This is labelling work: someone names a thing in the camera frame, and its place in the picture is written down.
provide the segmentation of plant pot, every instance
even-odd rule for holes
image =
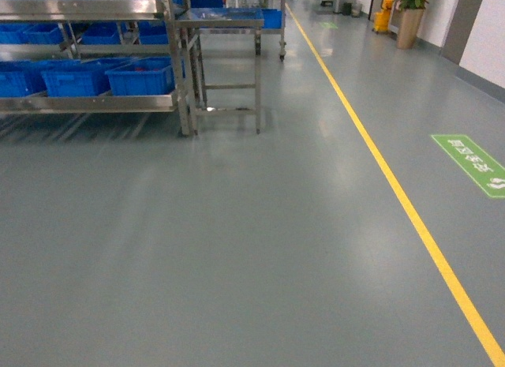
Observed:
[[[425,14],[425,9],[403,10],[402,23],[400,24],[398,38],[396,39],[396,47],[398,49],[411,49],[413,47],[423,14]]]

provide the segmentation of door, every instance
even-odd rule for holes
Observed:
[[[442,49],[442,56],[457,65],[472,31],[482,0],[459,0]]]

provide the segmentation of stainless steel shelf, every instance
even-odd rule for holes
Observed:
[[[281,34],[282,29],[261,29],[261,35]],[[202,34],[254,34],[251,28],[201,28]]]
[[[68,58],[68,51],[59,45],[9,45],[0,46],[0,59],[21,58]]]
[[[173,112],[176,108],[176,92],[152,96],[29,96],[0,99],[0,114]]]
[[[162,20],[161,0],[0,0],[0,22]]]
[[[79,45],[80,54],[168,55],[168,45]]]

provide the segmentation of yellow floor line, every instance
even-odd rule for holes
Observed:
[[[465,288],[463,288],[462,284],[459,282],[458,277],[452,270],[451,266],[449,265],[449,262],[447,262],[447,259],[445,259],[445,256],[442,254],[442,251],[436,244],[435,240],[433,239],[433,236],[430,234],[425,223],[417,213],[416,208],[410,202],[409,197],[406,195],[402,186],[398,182],[398,179],[393,174],[391,168],[387,165],[386,160],[380,153],[376,144],[373,142],[366,128],[361,123],[361,120],[359,119],[356,112],[350,105],[349,100],[342,92],[342,89],[337,84],[337,81],[331,75],[330,70],[326,67],[326,64],[323,62],[323,59],[320,57],[316,48],[314,47],[311,40],[305,33],[303,27],[300,25],[300,22],[294,16],[293,12],[291,11],[291,8],[288,5],[286,5],[286,8],[290,13],[290,15],[292,16],[295,24],[298,26],[298,30],[300,30],[300,33],[303,35],[305,41],[309,45],[310,50],[312,50],[314,56],[319,62],[321,69],[323,69],[324,73],[326,74],[326,77],[330,81],[331,86],[339,96],[340,100],[342,101],[342,104],[344,104],[344,107],[347,109],[347,113],[349,113],[349,116],[353,120],[354,125],[356,126],[357,130],[363,137],[363,140],[370,149],[370,152],[372,153],[373,157],[376,159],[377,164],[379,164],[380,169],[382,170],[384,176],[391,185],[391,188],[395,192],[396,197],[402,204],[406,214],[409,216],[409,219],[412,222],[417,233],[419,234],[419,237],[421,237],[421,240],[425,244],[426,249],[431,255],[433,261],[435,262],[435,265],[439,269],[440,274],[445,280],[445,283],[449,287],[449,290],[451,290],[454,299],[456,300],[459,307],[463,311],[463,314],[468,320],[470,326],[472,327],[473,331],[475,332],[475,335],[478,337],[482,346],[486,350],[486,353],[488,353],[491,362],[496,367],[505,367],[505,354],[503,353],[503,350],[499,346],[498,342],[496,342],[496,339],[493,336],[493,334],[489,331],[488,325],[486,325],[481,315],[475,308],[475,305],[470,300],[468,294],[465,292]]]

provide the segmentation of potted plant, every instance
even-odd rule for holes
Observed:
[[[396,39],[398,49],[413,47],[426,4],[428,4],[428,0],[397,0],[398,9],[402,12],[402,23]]]

